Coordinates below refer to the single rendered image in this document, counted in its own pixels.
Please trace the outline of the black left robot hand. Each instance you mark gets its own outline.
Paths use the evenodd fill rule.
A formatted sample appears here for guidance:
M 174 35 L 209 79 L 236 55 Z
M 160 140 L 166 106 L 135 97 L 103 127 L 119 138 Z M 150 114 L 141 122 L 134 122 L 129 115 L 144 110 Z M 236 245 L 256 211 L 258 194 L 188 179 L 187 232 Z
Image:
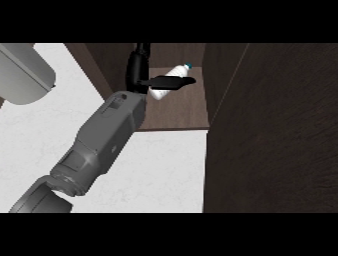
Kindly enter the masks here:
M 149 90 L 175 91 L 196 83 L 196 79 L 187 75 L 159 75 L 150 78 L 149 57 L 150 44 L 138 43 L 126 64 L 125 84 L 129 92 L 146 94 Z

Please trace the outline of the clear plastic water bottle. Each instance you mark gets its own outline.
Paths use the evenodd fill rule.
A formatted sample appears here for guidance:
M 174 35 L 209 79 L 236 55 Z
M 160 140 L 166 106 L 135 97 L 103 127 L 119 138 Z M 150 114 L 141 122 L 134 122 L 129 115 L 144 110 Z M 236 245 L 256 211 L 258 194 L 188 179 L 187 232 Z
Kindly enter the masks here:
M 175 66 L 169 70 L 169 72 L 166 73 L 166 76 L 177 76 L 177 77 L 183 78 L 187 76 L 190 69 L 191 69 L 191 64 L 184 63 L 183 65 Z M 169 90 L 149 89 L 149 92 L 150 92 L 153 99 L 160 100 L 169 93 Z

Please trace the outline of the open brown wooden cabinet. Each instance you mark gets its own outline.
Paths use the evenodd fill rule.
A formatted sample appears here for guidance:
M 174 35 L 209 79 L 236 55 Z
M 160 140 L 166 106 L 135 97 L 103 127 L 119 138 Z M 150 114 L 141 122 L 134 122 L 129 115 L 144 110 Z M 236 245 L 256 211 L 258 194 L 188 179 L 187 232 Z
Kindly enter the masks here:
M 69 53 L 103 98 L 126 88 L 125 70 L 132 43 L 69 43 Z M 206 130 L 245 53 L 243 43 L 155 43 L 150 45 L 149 75 L 165 74 L 184 63 L 196 83 L 149 99 L 141 131 Z

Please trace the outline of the dark wooden cabinet door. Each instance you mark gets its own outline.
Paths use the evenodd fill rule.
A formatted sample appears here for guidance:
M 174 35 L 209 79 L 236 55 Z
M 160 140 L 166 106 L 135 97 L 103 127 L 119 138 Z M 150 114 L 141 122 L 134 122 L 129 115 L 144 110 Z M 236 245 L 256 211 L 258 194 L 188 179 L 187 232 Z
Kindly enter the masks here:
M 208 212 L 338 213 L 338 44 L 251 44 L 208 132 Z

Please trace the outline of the pale grey appliance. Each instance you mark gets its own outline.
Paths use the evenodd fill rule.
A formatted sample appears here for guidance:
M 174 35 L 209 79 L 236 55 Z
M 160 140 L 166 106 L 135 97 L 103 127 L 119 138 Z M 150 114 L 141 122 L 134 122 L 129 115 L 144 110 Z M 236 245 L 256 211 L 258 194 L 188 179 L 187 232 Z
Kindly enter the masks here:
M 0 43 L 0 97 L 14 105 L 38 101 L 54 88 L 56 72 L 28 43 Z

